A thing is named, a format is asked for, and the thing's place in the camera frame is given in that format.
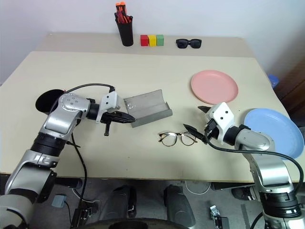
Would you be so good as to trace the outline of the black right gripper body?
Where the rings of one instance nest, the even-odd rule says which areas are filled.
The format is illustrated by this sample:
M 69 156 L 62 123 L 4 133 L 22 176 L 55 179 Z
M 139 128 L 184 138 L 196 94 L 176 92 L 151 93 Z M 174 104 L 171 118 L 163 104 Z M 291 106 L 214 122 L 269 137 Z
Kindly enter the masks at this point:
M 217 127 L 217 122 L 214 119 L 210 119 L 204 129 L 204 140 L 210 141 L 213 139 L 218 139 L 219 129 Z

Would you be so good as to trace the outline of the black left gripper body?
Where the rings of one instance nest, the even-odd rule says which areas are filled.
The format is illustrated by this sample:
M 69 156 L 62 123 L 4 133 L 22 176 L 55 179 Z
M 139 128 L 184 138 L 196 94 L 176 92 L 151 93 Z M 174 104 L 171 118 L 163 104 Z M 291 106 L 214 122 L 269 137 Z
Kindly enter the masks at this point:
M 109 136 L 111 122 L 119 122 L 116 113 L 104 113 L 100 123 L 105 124 L 104 136 Z

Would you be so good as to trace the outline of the grey open glasses case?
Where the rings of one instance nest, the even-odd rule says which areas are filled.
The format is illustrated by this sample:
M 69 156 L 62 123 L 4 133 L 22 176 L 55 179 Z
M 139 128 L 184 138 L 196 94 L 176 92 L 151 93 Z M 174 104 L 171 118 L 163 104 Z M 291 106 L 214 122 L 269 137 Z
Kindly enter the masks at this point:
M 164 101 L 162 90 L 124 98 L 129 115 L 135 118 L 132 128 L 149 124 L 173 115 L 168 103 Z

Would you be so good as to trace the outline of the tortoiseshell round eyeglasses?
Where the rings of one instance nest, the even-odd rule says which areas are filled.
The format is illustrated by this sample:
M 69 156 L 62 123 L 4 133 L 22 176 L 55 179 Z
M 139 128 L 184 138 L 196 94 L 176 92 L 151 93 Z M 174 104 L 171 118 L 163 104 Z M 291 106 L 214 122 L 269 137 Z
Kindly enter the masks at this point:
M 175 133 L 175 132 L 164 132 L 159 134 L 160 139 L 158 142 L 162 143 L 166 147 L 174 146 L 178 139 L 185 146 L 192 146 L 194 143 L 197 143 L 196 137 L 193 136 L 188 131 Z

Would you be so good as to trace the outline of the pink plate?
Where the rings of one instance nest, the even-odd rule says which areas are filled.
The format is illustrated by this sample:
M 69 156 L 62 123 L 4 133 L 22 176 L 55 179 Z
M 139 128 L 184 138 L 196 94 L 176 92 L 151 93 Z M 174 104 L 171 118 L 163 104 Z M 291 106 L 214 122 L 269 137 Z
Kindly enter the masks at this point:
M 231 102 L 239 91 L 231 76 L 217 70 L 204 70 L 194 74 L 191 89 L 199 100 L 207 104 Z

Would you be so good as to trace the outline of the blue plate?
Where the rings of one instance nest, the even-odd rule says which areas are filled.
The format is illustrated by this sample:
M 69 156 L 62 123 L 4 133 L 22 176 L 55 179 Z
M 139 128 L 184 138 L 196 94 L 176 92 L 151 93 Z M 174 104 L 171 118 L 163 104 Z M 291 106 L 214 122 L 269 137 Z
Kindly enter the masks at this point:
M 274 140 L 275 151 L 294 159 L 301 156 L 305 143 L 300 129 L 285 115 L 267 108 L 256 108 L 244 118 L 253 131 L 264 133 Z

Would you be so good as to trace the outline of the black round disc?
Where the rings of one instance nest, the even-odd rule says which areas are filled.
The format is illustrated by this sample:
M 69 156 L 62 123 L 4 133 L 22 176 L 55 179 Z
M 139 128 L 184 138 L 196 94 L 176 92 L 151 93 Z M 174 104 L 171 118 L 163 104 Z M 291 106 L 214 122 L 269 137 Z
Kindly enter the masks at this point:
M 35 107 L 39 112 L 46 115 L 49 114 L 51 108 L 56 109 L 58 106 L 58 98 L 64 94 L 63 90 L 52 89 L 44 92 L 36 100 Z

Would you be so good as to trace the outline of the black sunglasses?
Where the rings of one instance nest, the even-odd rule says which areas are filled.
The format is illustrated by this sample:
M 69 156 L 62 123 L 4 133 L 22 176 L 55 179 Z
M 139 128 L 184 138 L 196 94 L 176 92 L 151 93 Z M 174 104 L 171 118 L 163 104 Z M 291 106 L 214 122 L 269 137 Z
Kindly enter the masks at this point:
M 186 49 L 188 46 L 190 46 L 193 49 L 199 49 L 202 45 L 201 39 L 177 39 L 176 45 L 179 49 Z

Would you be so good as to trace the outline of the black shoe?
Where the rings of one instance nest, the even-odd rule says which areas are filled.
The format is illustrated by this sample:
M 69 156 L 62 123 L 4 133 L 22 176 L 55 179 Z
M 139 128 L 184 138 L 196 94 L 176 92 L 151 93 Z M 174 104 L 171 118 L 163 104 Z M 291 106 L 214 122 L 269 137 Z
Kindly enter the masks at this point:
M 256 200 L 255 194 L 251 193 L 251 187 L 232 188 L 231 193 L 235 199 L 252 201 Z

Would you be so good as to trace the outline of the dark rounded shape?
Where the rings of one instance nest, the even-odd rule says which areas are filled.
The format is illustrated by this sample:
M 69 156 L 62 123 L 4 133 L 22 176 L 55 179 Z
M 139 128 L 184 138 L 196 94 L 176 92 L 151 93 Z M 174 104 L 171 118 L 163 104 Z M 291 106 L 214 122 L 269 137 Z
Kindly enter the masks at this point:
M 135 218 L 137 211 L 137 192 L 132 186 L 116 188 L 109 195 L 99 220 Z
M 182 186 L 169 185 L 163 191 L 163 201 L 166 206 L 167 220 L 180 224 L 188 229 L 194 229 L 196 220 L 191 205 L 183 193 Z

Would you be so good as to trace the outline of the tall black pen holder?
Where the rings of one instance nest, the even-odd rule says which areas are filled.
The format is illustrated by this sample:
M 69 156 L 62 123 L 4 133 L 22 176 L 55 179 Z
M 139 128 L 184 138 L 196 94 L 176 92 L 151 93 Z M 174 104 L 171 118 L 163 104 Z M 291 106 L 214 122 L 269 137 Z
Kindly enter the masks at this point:
M 120 38 L 123 46 L 132 46 L 133 45 L 133 31 L 132 31 L 132 21 L 129 23 L 119 23 L 118 20 L 115 20 Z

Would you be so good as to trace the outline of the metal clamp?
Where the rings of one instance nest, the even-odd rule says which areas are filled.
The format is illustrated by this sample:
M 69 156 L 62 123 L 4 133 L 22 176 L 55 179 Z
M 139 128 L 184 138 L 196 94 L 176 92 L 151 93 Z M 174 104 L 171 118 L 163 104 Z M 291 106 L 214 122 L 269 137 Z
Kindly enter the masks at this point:
M 227 217 L 222 217 L 218 208 L 213 205 L 210 207 L 211 219 L 214 222 L 215 229 L 230 229 L 229 220 Z

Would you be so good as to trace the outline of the brown wooden cabinet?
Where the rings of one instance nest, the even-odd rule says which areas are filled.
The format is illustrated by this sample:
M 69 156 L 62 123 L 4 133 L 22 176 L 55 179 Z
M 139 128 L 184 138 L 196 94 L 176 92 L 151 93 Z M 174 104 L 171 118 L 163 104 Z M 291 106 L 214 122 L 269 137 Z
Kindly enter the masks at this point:
M 278 83 L 275 93 L 292 121 L 305 127 L 305 58 Z

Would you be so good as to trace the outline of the small grey box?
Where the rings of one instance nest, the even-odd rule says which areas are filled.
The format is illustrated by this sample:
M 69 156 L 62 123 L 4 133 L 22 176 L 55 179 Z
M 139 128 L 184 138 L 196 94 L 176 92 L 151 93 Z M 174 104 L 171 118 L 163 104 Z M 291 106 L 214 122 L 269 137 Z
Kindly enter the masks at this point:
M 63 208 L 65 205 L 67 196 L 64 194 L 56 194 L 53 198 L 51 205 L 55 208 Z

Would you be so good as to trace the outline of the black floor box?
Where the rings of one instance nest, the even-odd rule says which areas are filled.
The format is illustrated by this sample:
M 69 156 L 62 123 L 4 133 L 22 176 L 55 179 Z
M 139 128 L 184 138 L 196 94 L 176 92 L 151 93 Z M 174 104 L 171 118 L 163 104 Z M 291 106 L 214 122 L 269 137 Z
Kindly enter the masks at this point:
M 74 211 L 70 229 L 75 229 L 77 227 L 86 224 L 88 218 L 92 215 L 92 208 L 77 208 Z

